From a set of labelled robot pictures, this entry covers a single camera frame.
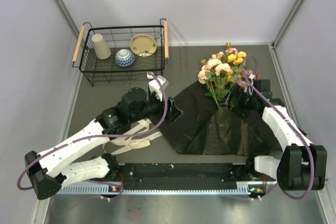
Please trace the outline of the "black wrapping paper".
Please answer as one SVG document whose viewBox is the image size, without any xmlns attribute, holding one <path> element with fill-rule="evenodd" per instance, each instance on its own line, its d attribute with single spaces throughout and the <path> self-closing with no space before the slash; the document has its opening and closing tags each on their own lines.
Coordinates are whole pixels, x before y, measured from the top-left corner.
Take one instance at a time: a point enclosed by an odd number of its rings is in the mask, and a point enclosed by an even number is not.
<svg viewBox="0 0 336 224">
<path fill-rule="evenodd" d="M 179 154 L 258 156 L 280 151 L 271 128 L 251 111 L 244 118 L 227 107 L 218 108 L 194 82 L 174 97 L 183 111 L 174 123 L 162 123 L 160 132 Z"/>
</svg>

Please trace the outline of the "cream ribbon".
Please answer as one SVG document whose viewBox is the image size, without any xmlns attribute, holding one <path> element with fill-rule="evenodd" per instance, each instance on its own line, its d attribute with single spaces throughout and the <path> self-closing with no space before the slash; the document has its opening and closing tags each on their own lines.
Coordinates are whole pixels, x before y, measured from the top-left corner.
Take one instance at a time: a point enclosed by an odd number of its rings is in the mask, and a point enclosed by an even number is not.
<svg viewBox="0 0 336 224">
<path fill-rule="evenodd" d="M 126 132 L 126 135 L 147 132 L 150 124 L 150 119 L 139 120 L 135 126 L 132 126 L 131 129 Z M 146 148 L 151 145 L 153 140 L 161 136 L 163 136 L 162 133 L 160 131 L 156 131 L 152 134 L 142 136 L 141 138 L 118 137 L 103 144 L 102 148 L 105 153 L 116 156 L 131 150 Z"/>
</svg>

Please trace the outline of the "flower bouquet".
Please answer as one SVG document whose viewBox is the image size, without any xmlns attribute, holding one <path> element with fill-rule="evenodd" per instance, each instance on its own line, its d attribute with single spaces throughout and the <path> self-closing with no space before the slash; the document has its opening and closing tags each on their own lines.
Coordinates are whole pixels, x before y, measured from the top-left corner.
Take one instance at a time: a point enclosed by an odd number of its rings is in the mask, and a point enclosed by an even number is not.
<svg viewBox="0 0 336 224">
<path fill-rule="evenodd" d="M 218 107 L 229 107 L 230 91 L 235 84 L 246 89 L 255 81 L 248 78 L 256 73 L 245 68 L 246 57 L 246 52 L 237 50 L 228 42 L 225 51 L 202 60 L 198 81 L 207 88 L 204 95 L 213 98 Z"/>
</svg>

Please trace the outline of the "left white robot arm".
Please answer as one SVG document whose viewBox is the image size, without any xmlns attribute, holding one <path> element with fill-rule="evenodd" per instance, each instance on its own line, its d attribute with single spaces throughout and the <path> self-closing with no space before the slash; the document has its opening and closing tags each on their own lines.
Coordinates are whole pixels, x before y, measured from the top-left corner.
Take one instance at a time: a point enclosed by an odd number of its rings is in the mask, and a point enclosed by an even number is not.
<svg viewBox="0 0 336 224">
<path fill-rule="evenodd" d="M 90 161 L 76 162 L 85 153 L 117 137 L 123 137 L 131 124 L 152 115 L 160 115 L 163 122 L 172 124 L 182 114 L 172 98 L 158 96 L 159 91 L 132 88 L 121 101 L 104 110 L 81 131 L 46 151 L 28 152 L 25 173 L 37 199 L 44 200 L 62 188 L 90 179 L 114 180 L 119 164 L 111 154 L 103 154 Z"/>
</svg>

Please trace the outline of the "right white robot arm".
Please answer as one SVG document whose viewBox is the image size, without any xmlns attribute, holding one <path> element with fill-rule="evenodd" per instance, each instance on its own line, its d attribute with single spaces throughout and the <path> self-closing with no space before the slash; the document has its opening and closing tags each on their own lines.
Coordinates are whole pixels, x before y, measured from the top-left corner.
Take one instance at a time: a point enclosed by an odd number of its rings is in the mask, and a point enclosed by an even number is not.
<svg viewBox="0 0 336 224">
<path fill-rule="evenodd" d="M 236 115 L 248 117 L 256 112 L 270 127 L 282 150 L 280 159 L 269 155 L 251 158 L 245 166 L 248 178 L 256 180 L 265 174 L 284 191 L 324 188 L 327 150 L 313 144 L 290 118 L 285 104 L 273 98 L 270 80 L 255 80 L 244 89 L 233 85 L 227 102 Z"/>
</svg>

